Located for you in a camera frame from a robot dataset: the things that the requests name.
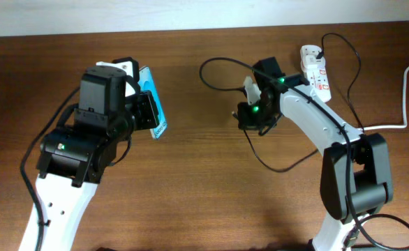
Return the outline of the blue Galaxy S25 smartphone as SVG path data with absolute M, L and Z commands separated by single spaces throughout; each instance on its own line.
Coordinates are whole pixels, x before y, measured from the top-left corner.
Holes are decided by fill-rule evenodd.
M 151 122 L 149 131 L 153 139 L 160 139 L 163 133 L 168 129 L 168 122 L 163 111 L 161 99 L 159 97 L 154 78 L 148 66 L 143 66 L 139 70 L 141 92 L 149 96 L 149 111 Z

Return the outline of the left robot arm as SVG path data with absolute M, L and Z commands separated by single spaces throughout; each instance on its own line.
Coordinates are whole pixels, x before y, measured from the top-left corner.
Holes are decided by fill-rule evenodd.
M 130 144 L 136 130 L 161 125 L 161 105 L 148 67 L 128 63 L 98 62 L 83 74 L 77 103 L 65 100 L 26 151 L 40 146 L 38 175 L 32 183 L 20 174 L 33 206 L 20 250 L 70 250 L 77 228 L 95 195 L 107 167 L 122 159 L 120 142 Z

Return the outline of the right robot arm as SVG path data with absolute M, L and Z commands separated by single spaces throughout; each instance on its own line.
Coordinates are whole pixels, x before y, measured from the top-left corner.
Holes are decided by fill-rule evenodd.
M 285 117 L 305 133 L 323 156 L 320 196 L 327 212 L 306 249 L 351 250 L 363 224 L 393 200 L 387 142 L 346 123 L 303 75 L 285 75 L 274 57 L 250 69 L 253 76 L 244 82 L 247 100 L 237 106 L 239 129 L 265 135 Z

